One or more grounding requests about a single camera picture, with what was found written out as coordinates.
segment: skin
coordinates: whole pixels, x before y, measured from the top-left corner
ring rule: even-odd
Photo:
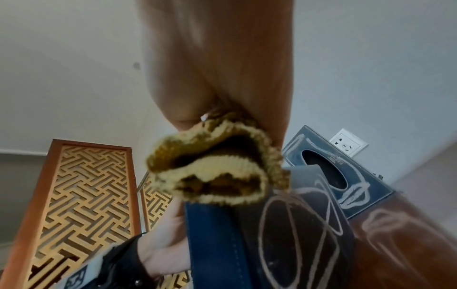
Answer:
[[[281,147],[292,97],[293,0],[136,0],[152,98],[178,130],[213,108],[247,111]],[[190,268],[183,205],[174,199],[139,239],[152,277]]]

